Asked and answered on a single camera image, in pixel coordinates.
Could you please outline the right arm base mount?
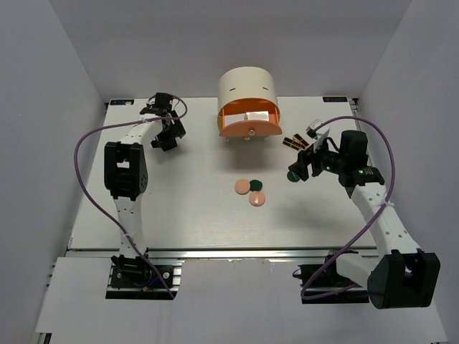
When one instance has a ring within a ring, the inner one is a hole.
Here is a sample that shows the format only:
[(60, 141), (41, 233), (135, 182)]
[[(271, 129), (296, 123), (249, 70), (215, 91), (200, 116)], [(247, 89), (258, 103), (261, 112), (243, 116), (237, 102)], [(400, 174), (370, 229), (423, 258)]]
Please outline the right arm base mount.
[[(300, 289), (304, 288), (307, 281), (336, 253), (336, 250), (319, 252), (319, 255), (296, 257), (297, 267), (292, 272), (292, 277), (300, 282)], [(362, 287), (353, 287), (353, 282), (338, 275), (336, 263), (322, 271), (312, 281), (304, 293), (301, 293), (301, 303), (304, 305), (350, 305), (369, 304), (367, 291)]]

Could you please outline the orange top drawer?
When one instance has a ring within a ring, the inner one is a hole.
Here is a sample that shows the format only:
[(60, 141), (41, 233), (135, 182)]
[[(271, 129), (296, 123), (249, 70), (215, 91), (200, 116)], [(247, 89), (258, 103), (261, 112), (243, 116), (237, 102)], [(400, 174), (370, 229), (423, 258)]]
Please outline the orange top drawer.
[(275, 102), (263, 100), (260, 98), (247, 98), (229, 102), (223, 106), (218, 115), (223, 117), (226, 115), (233, 115), (239, 113), (246, 113), (252, 111), (268, 111), (270, 113), (270, 121), (241, 121), (223, 127), (219, 135), (223, 138), (226, 137), (240, 137), (240, 136), (272, 136), (280, 135), (283, 133), (280, 126), (280, 111)]

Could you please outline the green round compact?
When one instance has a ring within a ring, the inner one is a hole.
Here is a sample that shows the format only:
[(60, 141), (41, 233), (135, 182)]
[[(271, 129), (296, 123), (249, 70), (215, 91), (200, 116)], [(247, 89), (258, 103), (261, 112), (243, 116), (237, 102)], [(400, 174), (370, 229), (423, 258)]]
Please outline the green round compact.
[(288, 178), (288, 180), (289, 180), (290, 182), (293, 182), (293, 183), (297, 183), (297, 182), (299, 182), (299, 181), (301, 180), (301, 178), (300, 178), (297, 174), (295, 174), (294, 172), (292, 172), (292, 171), (289, 171), (289, 172), (287, 173), (287, 178)]

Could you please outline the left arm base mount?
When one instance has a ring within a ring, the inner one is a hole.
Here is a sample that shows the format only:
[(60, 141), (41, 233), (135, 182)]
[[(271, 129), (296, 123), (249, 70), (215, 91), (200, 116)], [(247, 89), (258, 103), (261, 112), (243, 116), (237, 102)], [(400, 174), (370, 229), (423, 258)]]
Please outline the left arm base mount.
[(107, 300), (172, 300), (179, 289), (182, 261), (113, 255), (105, 293)]

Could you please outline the pink square compact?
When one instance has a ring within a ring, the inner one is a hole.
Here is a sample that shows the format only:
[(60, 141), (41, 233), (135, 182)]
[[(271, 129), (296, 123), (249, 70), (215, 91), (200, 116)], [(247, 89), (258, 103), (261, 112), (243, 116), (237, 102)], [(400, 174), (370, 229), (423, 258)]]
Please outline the pink square compact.
[(254, 121), (254, 120), (270, 121), (270, 113), (268, 111), (246, 112), (245, 119), (249, 121)]

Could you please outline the black square compact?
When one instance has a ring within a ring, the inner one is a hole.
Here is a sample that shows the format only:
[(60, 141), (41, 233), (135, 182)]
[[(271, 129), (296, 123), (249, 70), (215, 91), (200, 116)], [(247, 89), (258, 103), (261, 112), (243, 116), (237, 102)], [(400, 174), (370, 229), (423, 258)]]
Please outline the black square compact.
[(161, 143), (160, 143), (161, 149), (162, 149), (162, 151), (164, 151), (164, 152), (176, 148), (177, 145), (178, 145), (178, 144), (177, 144), (177, 142), (176, 142), (176, 139), (164, 140), (164, 141), (161, 141)]

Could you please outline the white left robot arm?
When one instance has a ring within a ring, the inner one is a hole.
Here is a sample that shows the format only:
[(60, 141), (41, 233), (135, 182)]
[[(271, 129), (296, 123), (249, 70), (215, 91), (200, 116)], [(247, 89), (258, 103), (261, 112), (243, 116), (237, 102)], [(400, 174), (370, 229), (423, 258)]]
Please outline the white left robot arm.
[(140, 123), (104, 147), (104, 184), (121, 225), (119, 254), (127, 259), (139, 258), (147, 251), (141, 216), (141, 201), (148, 186), (145, 150), (172, 150), (186, 134), (174, 101), (181, 102), (169, 93), (156, 93), (140, 111)]

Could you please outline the white square compact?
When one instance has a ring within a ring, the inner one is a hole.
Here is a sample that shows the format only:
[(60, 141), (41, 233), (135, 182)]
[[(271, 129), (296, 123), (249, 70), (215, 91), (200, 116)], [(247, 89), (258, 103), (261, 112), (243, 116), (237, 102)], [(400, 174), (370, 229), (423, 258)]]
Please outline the white square compact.
[(233, 115), (226, 115), (224, 116), (224, 125), (228, 126), (233, 123), (238, 123), (241, 121), (246, 120), (246, 113), (239, 113), (239, 114), (233, 114)]

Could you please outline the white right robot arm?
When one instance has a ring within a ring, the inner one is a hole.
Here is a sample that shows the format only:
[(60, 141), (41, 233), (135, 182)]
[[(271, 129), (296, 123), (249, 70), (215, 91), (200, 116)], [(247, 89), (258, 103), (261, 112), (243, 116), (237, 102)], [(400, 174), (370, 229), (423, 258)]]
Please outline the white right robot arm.
[(378, 260), (373, 262), (351, 250), (343, 248), (327, 256), (324, 265), (304, 282), (301, 297), (305, 301), (321, 298), (310, 295), (307, 289), (322, 274), (325, 280), (339, 286), (348, 280), (342, 291), (352, 287), (366, 290), (369, 301), (377, 309), (430, 306), (440, 260), (434, 253), (424, 252), (410, 236), (394, 206), (386, 199), (389, 190), (379, 170), (368, 164), (368, 139), (365, 133), (345, 130), (337, 151), (330, 150), (328, 128), (308, 134), (315, 142), (298, 154), (289, 170), (302, 180), (334, 173), (358, 208), (366, 225), (362, 233), (369, 232), (376, 244)]

